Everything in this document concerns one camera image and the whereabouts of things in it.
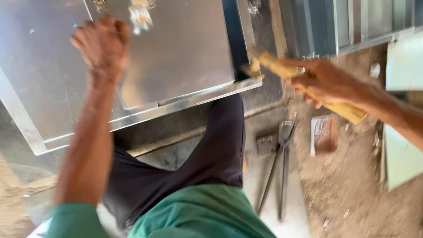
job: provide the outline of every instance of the dirt floor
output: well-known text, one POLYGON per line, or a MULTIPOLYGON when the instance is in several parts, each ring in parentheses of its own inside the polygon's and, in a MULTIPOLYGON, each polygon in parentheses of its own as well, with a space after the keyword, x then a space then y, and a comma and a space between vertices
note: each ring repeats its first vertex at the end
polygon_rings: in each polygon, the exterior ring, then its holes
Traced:
MULTIPOLYGON (((382 87, 384 74, 370 78, 372 63, 385 71, 387 44, 332 61, 356 78, 382 87)), ((310 156, 310 120, 325 110, 314 110, 302 96, 287 93, 291 117, 298 130, 294 143, 302 178, 304 202, 314 238, 417 238, 423 237, 423 177, 419 176, 388 193, 379 184, 379 155, 374 156, 378 120, 367 116, 353 125, 341 119, 338 150, 310 156)))
POLYGON ((55 176, 22 184, 0 156, 0 237, 27 237, 34 229, 21 198, 55 185, 55 176))

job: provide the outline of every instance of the hand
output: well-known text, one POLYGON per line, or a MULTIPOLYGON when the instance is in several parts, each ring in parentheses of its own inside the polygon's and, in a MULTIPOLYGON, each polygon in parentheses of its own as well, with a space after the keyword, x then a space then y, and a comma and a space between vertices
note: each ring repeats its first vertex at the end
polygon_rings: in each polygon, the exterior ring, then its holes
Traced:
POLYGON ((80 50, 94 74, 107 75, 103 78, 116 84, 128 63, 129 35, 127 23, 104 16, 94 22, 85 21, 83 27, 76 29, 70 41, 80 50))
MULTIPOLYGON (((295 88, 297 93, 306 89, 321 101, 315 102, 315 107, 320 108, 323 103, 347 102, 354 104, 360 97, 366 85, 357 81, 346 72, 337 69, 326 60, 312 59, 310 61, 281 59, 284 64, 304 67, 305 74, 288 79, 286 84, 295 88)), ((313 99, 306 95, 305 101, 310 103, 313 99)))

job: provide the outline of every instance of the green shirt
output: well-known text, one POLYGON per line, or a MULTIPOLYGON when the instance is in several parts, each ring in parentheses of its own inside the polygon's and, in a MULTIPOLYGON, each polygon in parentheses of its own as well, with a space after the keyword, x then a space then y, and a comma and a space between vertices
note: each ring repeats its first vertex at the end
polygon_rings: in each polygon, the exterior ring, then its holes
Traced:
MULTIPOLYGON (((47 237, 108 237, 92 205, 66 203, 54 213, 47 237)), ((275 235, 254 213, 242 188, 197 185, 159 202, 135 222, 129 238, 237 238, 275 235)))

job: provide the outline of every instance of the wrist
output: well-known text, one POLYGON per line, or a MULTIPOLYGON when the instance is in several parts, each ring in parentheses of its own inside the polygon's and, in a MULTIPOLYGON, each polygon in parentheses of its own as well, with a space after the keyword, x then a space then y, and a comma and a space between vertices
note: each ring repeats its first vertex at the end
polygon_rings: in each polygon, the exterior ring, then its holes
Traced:
POLYGON ((88 72, 90 86, 94 89, 114 87, 120 80, 122 70, 117 68, 91 68, 88 72))
POLYGON ((368 104, 375 104, 378 100, 378 89, 370 84, 360 83, 353 89, 354 93, 349 103, 358 108, 365 109, 368 104))

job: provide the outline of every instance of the dark trousers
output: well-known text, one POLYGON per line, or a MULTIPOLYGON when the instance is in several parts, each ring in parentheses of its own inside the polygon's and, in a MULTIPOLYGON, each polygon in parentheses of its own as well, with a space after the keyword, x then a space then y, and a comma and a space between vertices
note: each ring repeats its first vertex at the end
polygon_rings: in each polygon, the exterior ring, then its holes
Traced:
POLYGON ((109 185, 102 203, 126 230, 168 195, 199 184, 242 187, 244 109, 239 94, 213 102, 204 137, 184 164, 166 171, 115 148, 109 185))

